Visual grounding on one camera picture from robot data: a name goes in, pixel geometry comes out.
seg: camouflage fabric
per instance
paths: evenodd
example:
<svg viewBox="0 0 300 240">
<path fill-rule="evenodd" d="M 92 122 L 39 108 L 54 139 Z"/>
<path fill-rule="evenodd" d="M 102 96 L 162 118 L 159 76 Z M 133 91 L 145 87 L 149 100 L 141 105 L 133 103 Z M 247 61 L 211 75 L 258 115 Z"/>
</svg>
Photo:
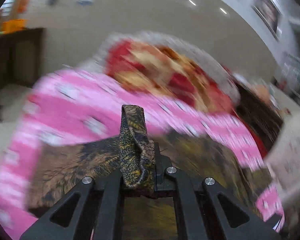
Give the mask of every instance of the camouflage fabric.
<svg viewBox="0 0 300 240">
<path fill-rule="evenodd" d="M 28 209 L 40 216 L 85 176 L 94 179 L 121 168 L 126 187 L 150 195 L 154 188 L 154 147 L 191 177 L 214 177 L 260 216 L 254 202 L 271 183 L 267 169 L 242 169 L 234 153 L 208 136 L 193 137 L 172 130 L 147 138 L 144 112 L 122 107 L 120 135 L 82 145 L 45 145 L 28 194 Z M 178 239 L 172 198 L 126 198 L 122 239 Z"/>
</svg>

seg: framed picture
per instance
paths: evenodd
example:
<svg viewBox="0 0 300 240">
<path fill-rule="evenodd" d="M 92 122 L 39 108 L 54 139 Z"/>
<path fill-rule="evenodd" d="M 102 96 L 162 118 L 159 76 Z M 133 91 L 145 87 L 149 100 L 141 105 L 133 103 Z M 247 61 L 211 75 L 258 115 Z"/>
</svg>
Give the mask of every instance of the framed picture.
<svg viewBox="0 0 300 240">
<path fill-rule="evenodd" d="M 274 37 L 278 39 L 277 30 L 281 13 L 272 0 L 255 0 L 254 10 L 263 19 Z"/>
</svg>

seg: orange basket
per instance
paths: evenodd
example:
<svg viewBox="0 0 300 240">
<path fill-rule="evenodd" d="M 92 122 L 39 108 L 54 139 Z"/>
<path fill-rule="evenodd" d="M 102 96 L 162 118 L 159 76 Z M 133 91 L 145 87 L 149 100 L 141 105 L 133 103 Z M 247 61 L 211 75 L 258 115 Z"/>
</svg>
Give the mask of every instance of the orange basket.
<svg viewBox="0 0 300 240">
<path fill-rule="evenodd" d="M 26 19 L 14 19 L 2 23 L 2 31 L 4 33 L 13 33 L 21 31 L 25 28 Z"/>
</svg>

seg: pink blanket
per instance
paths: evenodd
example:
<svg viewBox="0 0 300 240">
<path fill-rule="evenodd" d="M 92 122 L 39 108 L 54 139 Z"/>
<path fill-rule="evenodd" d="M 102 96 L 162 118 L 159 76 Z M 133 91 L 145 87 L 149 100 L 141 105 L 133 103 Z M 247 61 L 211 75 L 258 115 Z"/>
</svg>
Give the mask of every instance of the pink blanket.
<svg viewBox="0 0 300 240">
<path fill-rule="evenodd" d="M 42 141 L 69 145 L 119 134 L 121 106 L 144 108 L 148 133 L 208 133 L 233 150 L 241 166 L 255 170 L 263 161 L 246 127 L 235 117 L 209 116 L 180 100 L 131 94 L 112 78 L 81 70 L 61 70 L 42 78 L 28 97 L 20 124 L 0 165 L 0 223 L 13 240 L 37 219 L 25 203 Z M 274 185 L 259 197 L 256 206 L 264 220 L 283 208 Z M 279 231 L 284 218 L 277 226 Z"/>
</svg>

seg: silver screw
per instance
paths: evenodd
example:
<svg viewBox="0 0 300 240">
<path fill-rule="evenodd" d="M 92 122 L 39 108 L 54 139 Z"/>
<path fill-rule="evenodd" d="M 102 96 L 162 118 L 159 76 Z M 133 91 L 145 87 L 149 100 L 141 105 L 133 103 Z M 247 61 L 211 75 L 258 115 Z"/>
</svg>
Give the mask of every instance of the silver screw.
<svg viewBox="0 0 300 240">
<path fill-rule="evenodd" d="M 176 173 L 177 169 L 175 167 L 168 167 L 167 168 L 167 173 L 173 174 Z"/>
<path fill-rule="evenodd" d="M 83 184 L 89 184 L 89 183 L 91 183 L 92 182 L 92 178 L 91 177 L 84 177 L 83 179 L 82 179 L 82 183 Z"/>
<path fill-rule="evenodd" d="M 207 185 L 213 185 L 216 181 L 214 180 L 214 178 L 206 178 L 204 180 L 204 182 L 207 184 Z"/>
</svg>

